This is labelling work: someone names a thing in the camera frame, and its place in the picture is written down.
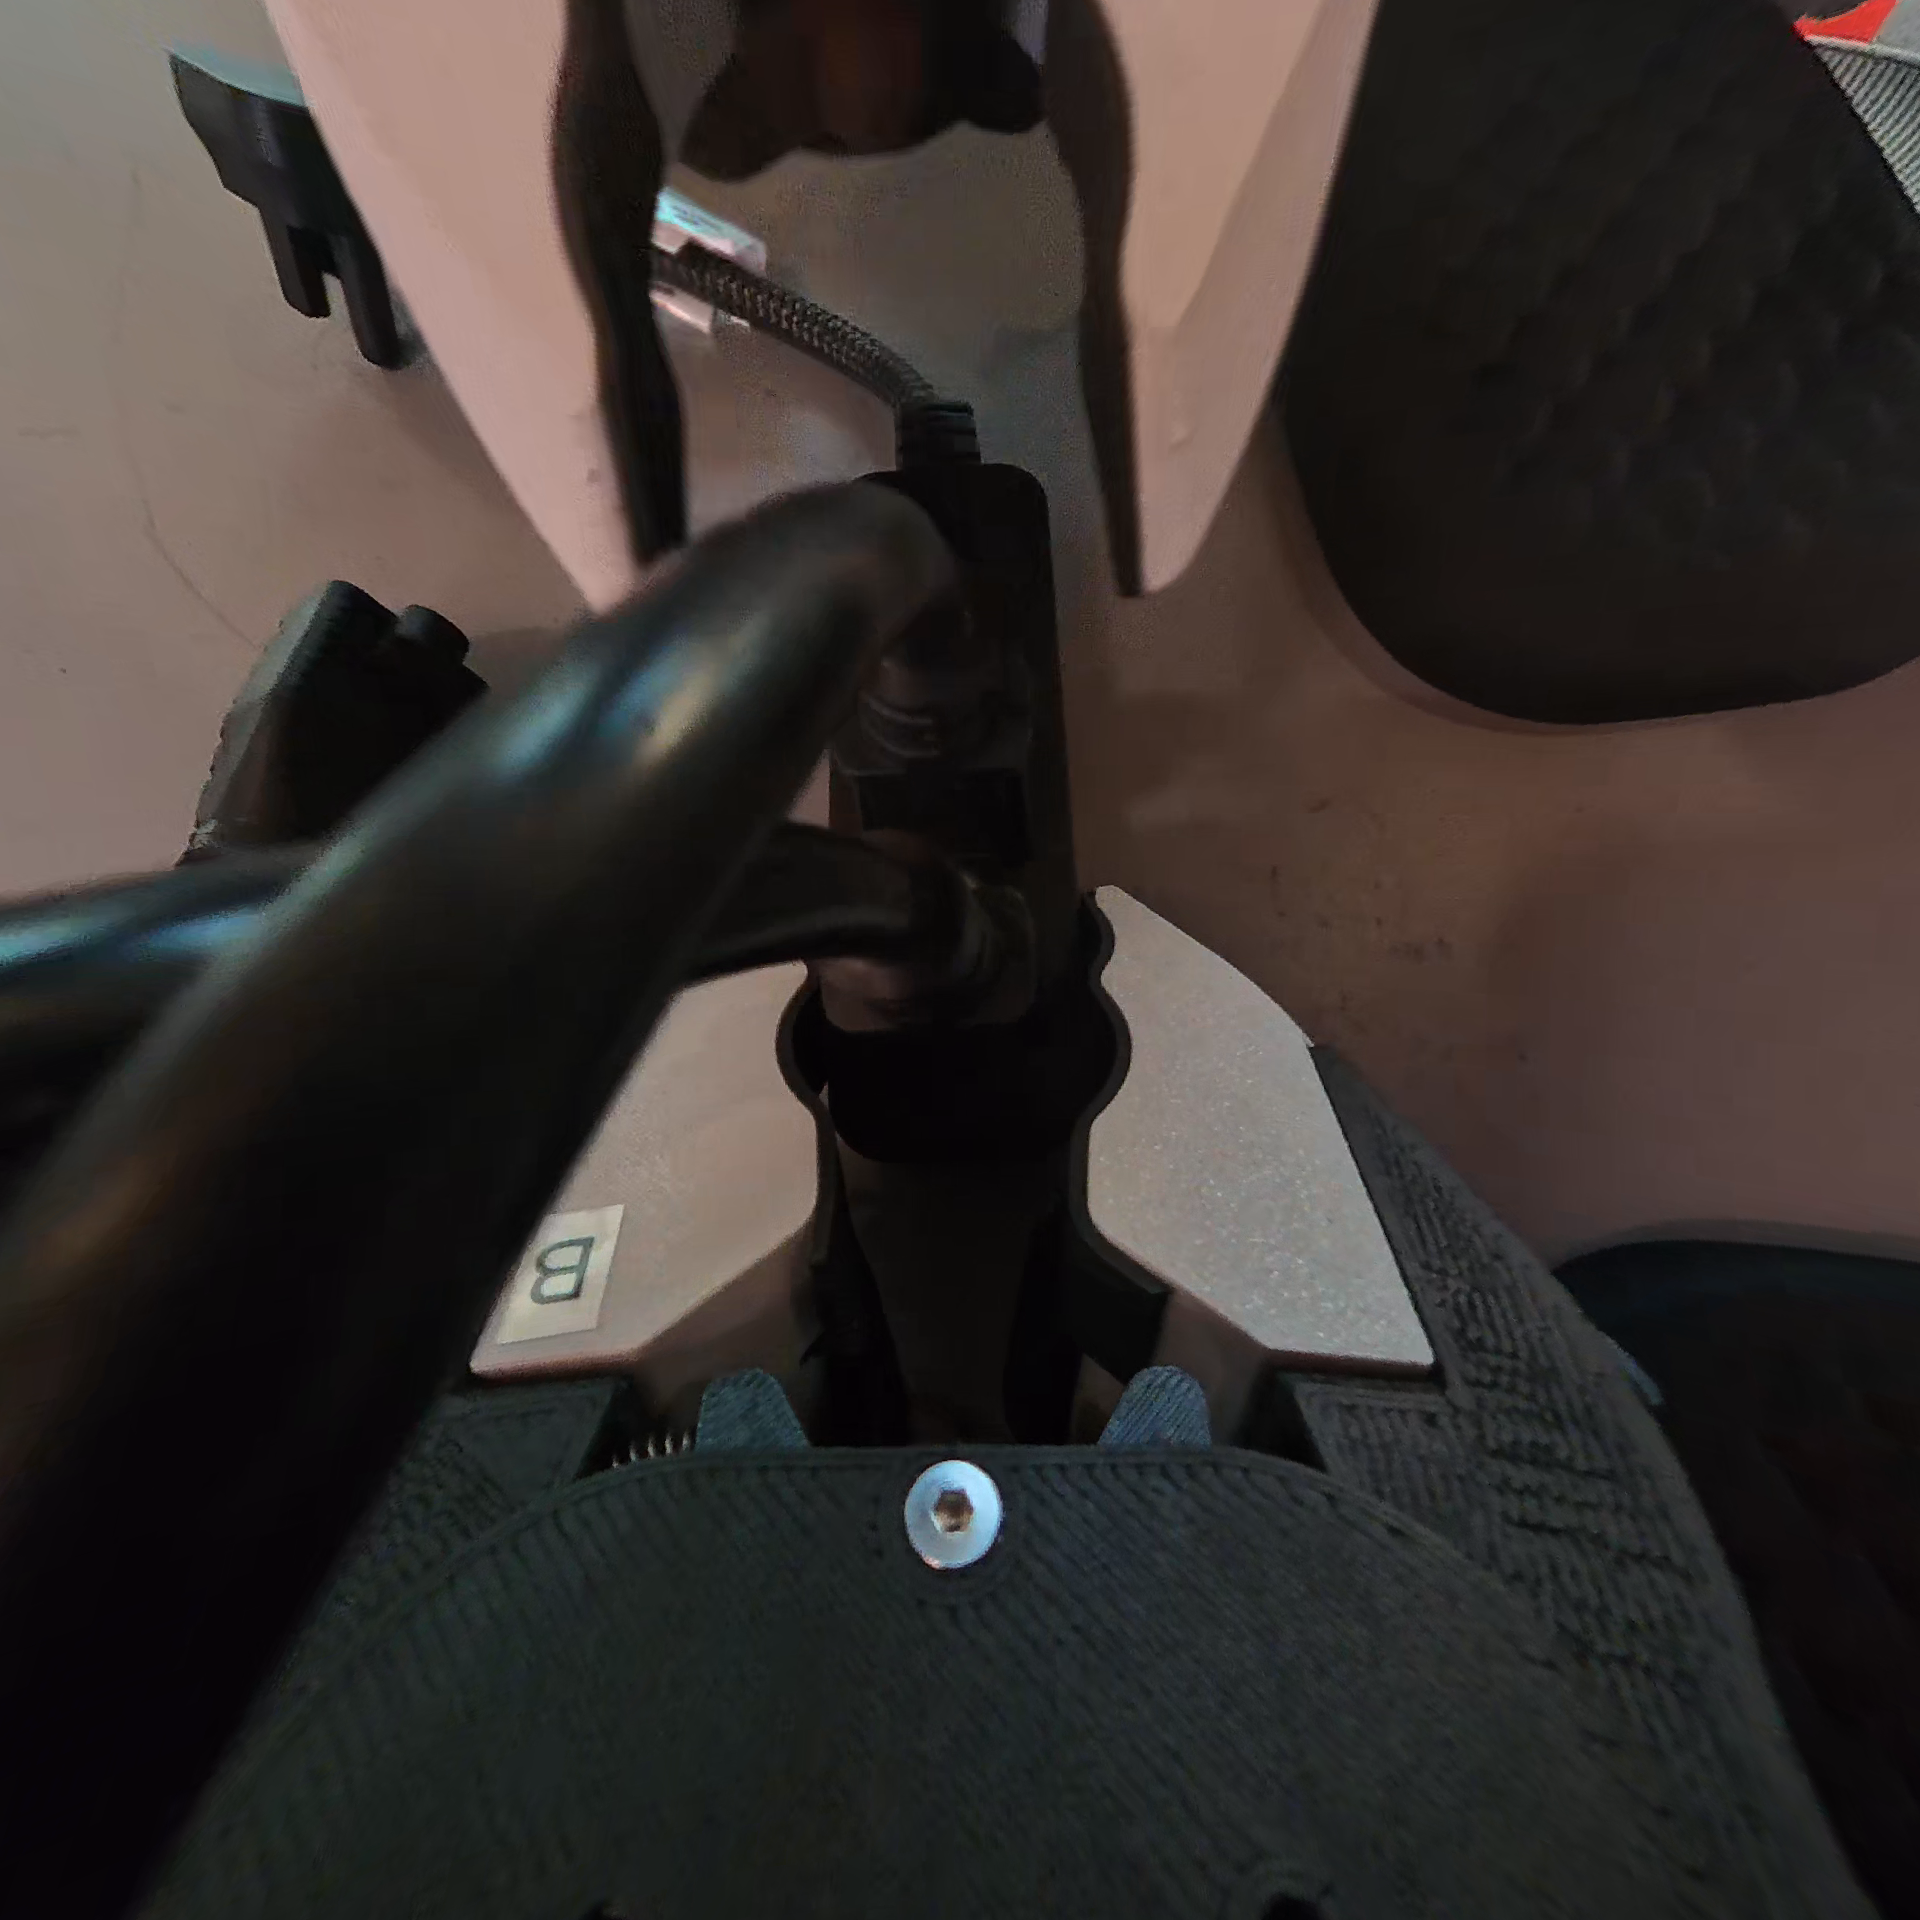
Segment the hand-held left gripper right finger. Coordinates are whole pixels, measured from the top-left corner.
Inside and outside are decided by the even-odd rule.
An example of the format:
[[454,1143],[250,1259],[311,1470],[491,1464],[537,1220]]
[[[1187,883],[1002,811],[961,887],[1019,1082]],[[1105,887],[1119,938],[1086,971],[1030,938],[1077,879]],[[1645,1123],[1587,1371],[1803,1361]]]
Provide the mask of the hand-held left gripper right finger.
[[1091,907],[1094,1008],[1119,1044],[1077,1146],[1071,1224],[1146,1308],[1146,1356],[1101,1368],[1427,1378],[1434,1344],[1306,1031],[1123,890]]

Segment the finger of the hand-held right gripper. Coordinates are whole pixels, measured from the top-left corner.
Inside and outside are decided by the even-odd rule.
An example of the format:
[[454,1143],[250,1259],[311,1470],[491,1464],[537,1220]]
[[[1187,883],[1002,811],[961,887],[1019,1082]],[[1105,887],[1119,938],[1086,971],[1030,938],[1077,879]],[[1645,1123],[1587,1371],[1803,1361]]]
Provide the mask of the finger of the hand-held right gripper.
[[563,2],[269,2],[375,247],[491,464],[589,609],[650,570],[618,504],[553,178]]
[[1053,2],[1047,127],[1083,231],[1079,372],[1123,594],[1194,562],[1313,265],[1370,2]]

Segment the black power strip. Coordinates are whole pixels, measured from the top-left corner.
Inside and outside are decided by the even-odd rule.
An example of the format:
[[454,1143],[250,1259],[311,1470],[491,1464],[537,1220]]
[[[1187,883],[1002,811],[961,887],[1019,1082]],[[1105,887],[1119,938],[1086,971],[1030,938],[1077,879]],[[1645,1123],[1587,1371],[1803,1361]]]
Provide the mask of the black power strip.
[[1013,464],[921,464],[954,584],[889,650],[829,748],[829,827],[940,856],[991,916],[996,969],[839,958],[783,1031],[822,1126],[827,1388],[853,1442],[1060,1442],[1071,1139],[1115,1062],[1071,851],[1049,508]]

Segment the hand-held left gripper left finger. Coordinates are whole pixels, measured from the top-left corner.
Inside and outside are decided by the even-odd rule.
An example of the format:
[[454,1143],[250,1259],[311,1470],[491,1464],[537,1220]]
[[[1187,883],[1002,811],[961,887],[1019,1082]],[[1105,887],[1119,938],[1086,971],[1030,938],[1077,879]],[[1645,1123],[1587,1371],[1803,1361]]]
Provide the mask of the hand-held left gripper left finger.
[[610,1378],[644,1430],[686,1433],[709,1383],[758,1370],[804,1433],[893,1430],[893,1339],[795,1052],[807,991],[725,977],[671,1001],[518,1255],[478,1382]]

